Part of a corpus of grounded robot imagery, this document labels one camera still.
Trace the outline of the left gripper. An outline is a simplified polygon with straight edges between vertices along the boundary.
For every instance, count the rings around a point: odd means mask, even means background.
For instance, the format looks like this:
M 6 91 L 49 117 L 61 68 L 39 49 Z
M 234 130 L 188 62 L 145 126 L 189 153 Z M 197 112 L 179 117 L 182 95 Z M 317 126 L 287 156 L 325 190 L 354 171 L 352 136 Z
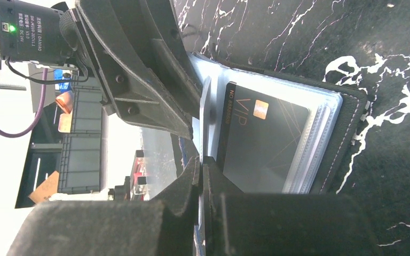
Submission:
M 0 1 L 0 58 L 92 70 L 124 122 L 193 138 L 202 84 L 170 1 L 77 1 L 62 11 Z

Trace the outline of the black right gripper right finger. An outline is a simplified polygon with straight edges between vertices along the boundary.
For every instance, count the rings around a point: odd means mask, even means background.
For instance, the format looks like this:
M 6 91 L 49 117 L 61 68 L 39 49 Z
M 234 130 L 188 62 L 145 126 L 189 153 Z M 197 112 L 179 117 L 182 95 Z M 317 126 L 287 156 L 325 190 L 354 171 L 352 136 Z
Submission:
M 347 196 L 242 192 L 203 160 L 207 255 L 381 255 L 369 222 Z

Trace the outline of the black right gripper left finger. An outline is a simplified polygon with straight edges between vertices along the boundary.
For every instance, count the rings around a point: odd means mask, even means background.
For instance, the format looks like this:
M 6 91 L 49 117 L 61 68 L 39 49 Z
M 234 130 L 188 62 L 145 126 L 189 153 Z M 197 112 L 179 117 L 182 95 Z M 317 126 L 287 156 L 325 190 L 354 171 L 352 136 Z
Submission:
M 149 201 L 52 201 L 24 220 L 8 255 L 192 255 L 198 158 Z

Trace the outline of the black VIP card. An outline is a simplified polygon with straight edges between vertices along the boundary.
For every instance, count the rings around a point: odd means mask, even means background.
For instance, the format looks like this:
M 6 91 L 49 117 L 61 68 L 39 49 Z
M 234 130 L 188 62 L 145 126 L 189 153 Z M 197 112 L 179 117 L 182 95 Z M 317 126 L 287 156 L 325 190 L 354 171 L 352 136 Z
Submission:
M 309 108 L 229 82 L 216 162 L 245 193 L 281 193 Z

